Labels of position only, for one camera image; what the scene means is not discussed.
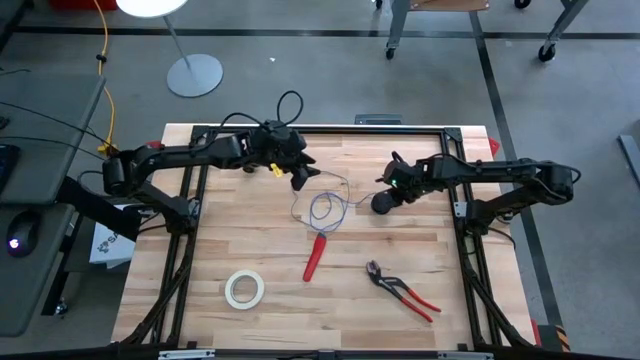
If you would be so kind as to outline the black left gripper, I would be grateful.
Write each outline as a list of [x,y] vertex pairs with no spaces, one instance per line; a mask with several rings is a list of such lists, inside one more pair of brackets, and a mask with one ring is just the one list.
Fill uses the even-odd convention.
[[280,121],[266,121],[249,135],[250,163],[265,167],[275,164],[282,171],[291,171],[294,191],[300,191],[309,176],[321,174],[313,165],[315,159],[304,152],[306,147],[305,138]]

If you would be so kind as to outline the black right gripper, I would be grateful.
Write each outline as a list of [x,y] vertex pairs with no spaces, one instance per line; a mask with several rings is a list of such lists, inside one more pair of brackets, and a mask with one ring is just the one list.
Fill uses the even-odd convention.
[[428,165],[427,159],[419,159],[414,165],[395,159],[387,164],[382,180],[390,186],[387,190],[395,193],[402,203],[412,204],[430,193],[425,183]]

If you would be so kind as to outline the black cord spool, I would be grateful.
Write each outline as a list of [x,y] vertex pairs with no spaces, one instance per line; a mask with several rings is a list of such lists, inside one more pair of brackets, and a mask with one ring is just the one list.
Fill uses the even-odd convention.
[[376,193],[371,199],[371,209],[378,215],[385,215],[390,210],[402,204],[402,199],[398,198],[391,190]]

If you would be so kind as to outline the white tape roll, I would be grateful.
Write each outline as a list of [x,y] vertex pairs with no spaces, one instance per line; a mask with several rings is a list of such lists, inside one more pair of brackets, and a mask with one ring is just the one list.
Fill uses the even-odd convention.
[[[253,297],[248,301],[239,301],[235,296],[235,287],[236,285],[243,279],[248,278],[255,282],[256,291]],[[255,271],[252,270],[239,270],[232,274],[226,284],[224,289],[225,300],[228,305],[236,310],[250,310],[254,308],[257,304],[260,303],[265,293],[265,283],[262,277]]]

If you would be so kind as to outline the silver aluminium extrusion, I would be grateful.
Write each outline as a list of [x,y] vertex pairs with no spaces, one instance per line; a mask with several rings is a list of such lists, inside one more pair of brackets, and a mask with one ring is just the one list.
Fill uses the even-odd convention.
[[180,349],[161,351],[158,360],[214,360],[213,349]]
[[495,360],[492,353],[446,351],[437,354],[437,360]]

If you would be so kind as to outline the wooden-top table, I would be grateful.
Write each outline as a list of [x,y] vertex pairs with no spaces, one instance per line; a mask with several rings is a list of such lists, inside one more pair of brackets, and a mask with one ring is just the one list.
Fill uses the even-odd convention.
[[[385,57],[392,60],[399,47],[407,14],[411,11],[477,12],[489,9],[490,0],[389,0],[392,13],[389,36],[385,45]],[[556,55],[556,43],[589,0],[560,0],[563,12],[547,34],[538,50],[538,59],[546,63]]]

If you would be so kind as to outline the hazard-striped black box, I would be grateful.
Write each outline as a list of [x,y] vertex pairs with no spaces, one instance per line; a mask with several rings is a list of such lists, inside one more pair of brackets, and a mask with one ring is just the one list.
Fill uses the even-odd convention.
[[535,345],[539,348],[570,352],[569,339],[563,327],[558,325],[539,324],[536,320],[531,320]]

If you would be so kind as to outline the white cardboard box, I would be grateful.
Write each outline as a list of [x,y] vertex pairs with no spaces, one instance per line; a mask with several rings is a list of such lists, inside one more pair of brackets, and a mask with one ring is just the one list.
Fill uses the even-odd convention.
[[97,223],[90,247],[89,263],[103,264],[107,269],[129,262],[134,254],[135,242]]

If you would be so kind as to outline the grey metal bar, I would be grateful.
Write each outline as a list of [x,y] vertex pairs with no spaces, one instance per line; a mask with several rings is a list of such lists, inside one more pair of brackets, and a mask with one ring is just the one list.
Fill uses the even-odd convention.
[[631,135],[621,134],[617,140],[631,174],[640,188],[640,147]]

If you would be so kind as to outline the grey desk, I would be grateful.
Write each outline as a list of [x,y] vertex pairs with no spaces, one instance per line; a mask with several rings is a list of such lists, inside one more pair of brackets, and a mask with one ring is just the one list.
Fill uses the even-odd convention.
[[[0,144],[19,159],[0,191],[0,337],[22,335],[36,310],[73,207],[56,196],[104,88],[97,75],[18,72],[0,75]],[[34,250],[9,254],[8,228],[24,212],[40,215]]]

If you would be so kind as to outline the red floor bin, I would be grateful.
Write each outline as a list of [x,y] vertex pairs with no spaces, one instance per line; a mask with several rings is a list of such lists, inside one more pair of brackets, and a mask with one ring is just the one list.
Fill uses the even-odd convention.
[[48,0],[55,10],[97,10],[115,11],[119,7],[116,0]]

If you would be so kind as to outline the black computer mouse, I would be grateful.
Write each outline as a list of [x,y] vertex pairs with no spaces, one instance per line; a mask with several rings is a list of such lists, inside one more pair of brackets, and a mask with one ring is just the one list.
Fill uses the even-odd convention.
[[30,255],[37,246],[41,215],[35,211],[19,213],[10,222],[6,244],[8,254],[15,258]]

